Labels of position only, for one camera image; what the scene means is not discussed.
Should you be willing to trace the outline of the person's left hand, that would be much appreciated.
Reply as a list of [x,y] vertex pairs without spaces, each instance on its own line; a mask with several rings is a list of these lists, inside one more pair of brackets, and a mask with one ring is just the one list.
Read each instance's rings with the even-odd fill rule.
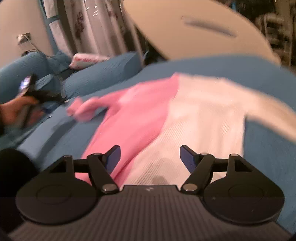
[[5,126],[12,125],[16,122],[16,119],[24,106],[36,105],[38,103],[38,100],[32,96],[20,96],[1,104],[1,135],[3,134]]

